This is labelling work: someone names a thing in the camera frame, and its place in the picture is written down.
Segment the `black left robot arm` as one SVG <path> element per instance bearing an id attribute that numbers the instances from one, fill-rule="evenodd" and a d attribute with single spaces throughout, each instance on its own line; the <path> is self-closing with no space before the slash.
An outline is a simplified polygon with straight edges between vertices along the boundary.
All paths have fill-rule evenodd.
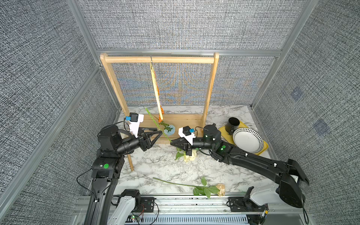
<path id="1" fill-rule="evenodd" d="M 92 165 L 90 203 L 85 217 L 86 225 L 105 225 L 108 221 L 113 193 L 118 184 L 125 156 L 140 148 L 152 148 L 163 132 L 152 127 L 139 128 L 138 137 L 116 124 L 100 130 L 97 135 L 100 148 Z"/>

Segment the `peach rose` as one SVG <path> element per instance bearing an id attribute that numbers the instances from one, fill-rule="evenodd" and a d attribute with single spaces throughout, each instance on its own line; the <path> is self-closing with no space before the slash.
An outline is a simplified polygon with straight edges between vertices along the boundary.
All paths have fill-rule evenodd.
<path id="1" fill-rule="evenodd" d="M 170 181 L 165 181 L 159 178 L 153 178 L 154 180 L 157 180 L 159 182 L 172 184 L 172 185 L 178 185 L 178 186 L 185 186 L 185 187 L 191 187 L 193 188 L 193 195 L 194 196 L 206 196 L 208 199 L 211 198 L 212 194 L 215 194 L 219 197 L 225 196 L 225 186 L 223 184 L 217 184 L 217 185 L 208 185 L 207 180 L 202 177 L 201 178 L 201 185 L 188 185 L 188 184 L 181 184 L 181 183 L 175 183 Z"/>

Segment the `cream rose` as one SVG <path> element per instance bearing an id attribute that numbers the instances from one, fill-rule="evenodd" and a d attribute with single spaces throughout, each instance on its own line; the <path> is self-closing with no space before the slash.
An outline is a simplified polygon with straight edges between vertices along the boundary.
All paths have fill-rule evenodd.
<path id="1" fill-rule="evenodd" d="M 175 131 L 174 127 L 171 127 L 169 124 L 164 123 L 163 121 L 159 122 L 158 118 L 153 115 L 148 108 L 145 108 L 147 114 L 149 115 L 149 117 L 151 118 L 151 120 L 154 122 L 154 124 L 156 125 L 156 127 L 161 130 L 163 132 L 163 135 L 165 136 L 165 138 L 171 143 L 172 141 L 169 138 L 169 134 L 172 131 Z M 192 150 L 192 155 L 188 156 L 186 154 L 186 152 L 184 150 L 181 150 L 180 148 L 176 148 L 177 149 L 177 153 L 175 155 L 175 161 L 177 161 L 180 158 L 184 159 L 184 162 L 187 163 L 189 161 L 194 161 L 197 157 L 197 150 Z"/>

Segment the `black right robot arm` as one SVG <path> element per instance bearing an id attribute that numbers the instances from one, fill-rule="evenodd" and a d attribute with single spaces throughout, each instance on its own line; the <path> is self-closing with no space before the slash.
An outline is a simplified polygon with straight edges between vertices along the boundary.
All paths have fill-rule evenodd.
<path id="1" fill-rule="evenodd" d="M 309 179 L 297 161 L 278 161 L 244 151 L 223 141 L 215 124 L 205 126 L 202 137 L 196 137 L 188 126 L 179 129 L 179 136 L 170 144 L 185 151 L 188 156 L 195 149 L 209 150 L 210 156 L 218 162 L 243 167 L 273 181 L 272 185 L 248 188 L 243 205 L 249 210 L 269 203 L 304 207 Z"/>

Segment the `blue flower with stem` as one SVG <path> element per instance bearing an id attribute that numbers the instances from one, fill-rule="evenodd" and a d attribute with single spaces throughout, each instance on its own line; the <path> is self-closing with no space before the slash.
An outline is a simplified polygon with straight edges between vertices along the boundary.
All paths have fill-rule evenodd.
<path id="1" fill-rule="evenodd" d="M 159 123 L 159 125 L 162 125 L 164 127 L 164 134 L 167 136 L 171 136 L 175 133 L 175 126 L 171 124 L 166 124 L 163 122 Z"/>

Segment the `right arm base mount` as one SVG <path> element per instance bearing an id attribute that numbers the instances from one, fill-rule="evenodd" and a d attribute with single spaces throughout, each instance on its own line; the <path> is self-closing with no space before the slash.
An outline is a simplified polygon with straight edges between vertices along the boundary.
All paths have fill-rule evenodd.
<path id="1" fill-rule="evenodd" d="M 263 212 L 268 210 L 268 205 L 257 205 L 250 199 L 250 194 L 254 186 L 249 187 L 243 197 L 229 197 L 226 205 L 231 212 Z"/>

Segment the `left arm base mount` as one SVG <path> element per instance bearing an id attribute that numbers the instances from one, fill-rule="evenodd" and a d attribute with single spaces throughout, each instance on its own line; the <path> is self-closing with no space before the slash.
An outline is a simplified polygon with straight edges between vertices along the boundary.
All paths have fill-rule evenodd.
<path id="1" fill-rule="evenodd" d="M 113 195 L 111 204 L 117 207 L 120 204 L 120 200 L 123 200 L 125 196 L 135 198 L 135 207 L 132 210 L 133 213 L 154 211 L 155 198 L 141 196 L 138 189 L 126 189 L 120 195 Z"/>

